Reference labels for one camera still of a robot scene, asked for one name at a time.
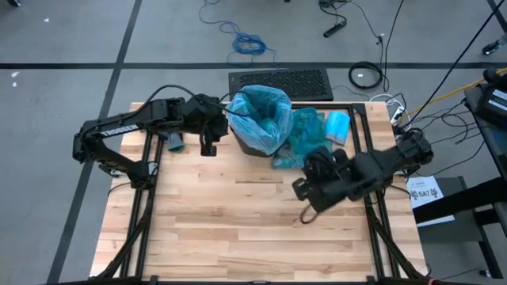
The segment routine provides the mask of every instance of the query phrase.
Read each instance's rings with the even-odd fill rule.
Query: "white plug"
[[[395,114],[391,118],[391,124],[394,124],[398,121],[399,117],[405,112],[405,108],[399,106],[396,110]]]

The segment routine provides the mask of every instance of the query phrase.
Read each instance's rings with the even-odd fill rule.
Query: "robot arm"
[[[299,178],[292,187],[299,200],[308,199],[321,213],[345,198],[356,201],[385,188],[392,183],[394,172],[410,165],[428,164],[432,158],[431,145],[418,131],[407,132],[390,149],[359,153],[351,159],[342,149],[330,153],[321,147],[307,155],[303,167],[306,179]]]
[[[188,102],[183,98],[148,101],[138,110],[101,120],[86,121],[74,136],[72,157],[77,161],[98,162],[106,173],[121,171],[131,180],[131,187],[148,189],[151,185],[148,163],[132,161],[104,144],[104,139],[131,131],[186,132],[200,135],[201,155],[215,156],[220,137],[227,134],[228,121],[219,99],[203,94]]]

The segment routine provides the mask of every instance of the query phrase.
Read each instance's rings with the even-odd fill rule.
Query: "cable bundle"
[[[235,67],[251,67],[254,64],[254,56],[263,55],[266,50],[273,52],[273,65],[275,68],[278,68],[276,65],[276,50],[269,48],[263,41],[261,36],[259,35],[250,35],[245,32],[241,32],[239,26],[233,21],[221,20],[221,21],[206,21],[202,18],[202,10],[204,7],[208,5],[216,5],[220,2],[217,0],[216,2],[210,2],[210,0],[204,0],[204,4],[199,9],[199,19],[205,24],[220,24],[219,29],[220,32],[235,34],[234,41],[232,42],[232,49],[234,50],[227,56],[227,63],[231,64]],[[250,63],[231,63],[230,57],[231,55],[239,53],[241,55],[252,55],[250,59]]]

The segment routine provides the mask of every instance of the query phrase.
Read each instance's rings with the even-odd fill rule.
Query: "teal plastic bag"
[[[292,104],[287,94],[277,88],[250,85],[241,89],[227,105],[234,133],[249,147],[271,155],[285,142],[292,129]]]
[[[319,146],[325,146],[331,151],[332,142],[326,139],[323,113],[317,113],[315,108],[301,108],[293,116],[291,134],[273,158],[275,169],[303,168],[304,158]]]

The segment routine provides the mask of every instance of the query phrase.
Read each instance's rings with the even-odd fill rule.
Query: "wooden tabletop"
[[[386,105],[365,104],[374,147],[393,146]],[[140,105],[132,103],[131,109]],[[366,150],[359,116],[357,124]],[[120,152],[140,160],[144,137],[140,132],[124,135]],[[271,158],[244,155],[231,133],[216,143],[218,154],[213,158],[200,156],[197,135],[184,135],[184,140],[182,153],[170,153],[165,146],[162,154],[144,279],[158,275],[160,280],[363,281],[375,275],[362,200],[346,200],[303,225],[298,215],[307,202],[298,201],[291,186],[302,176],[300,170],[275,170]],[[344,149],[349,157],[354,155],[350,133]],[[112,187],[125,181],[114,179]],[[406,187],[401,178],[395,185]],[[91,276],[104,270],[125,241],[133,197],[128,186],[109,196]],[[408,195],[389,188],[385,200],[395,242],[425,274]],[[387,251],[379,240],[390,275]],[[131,274],[136,254],[132,258]]]

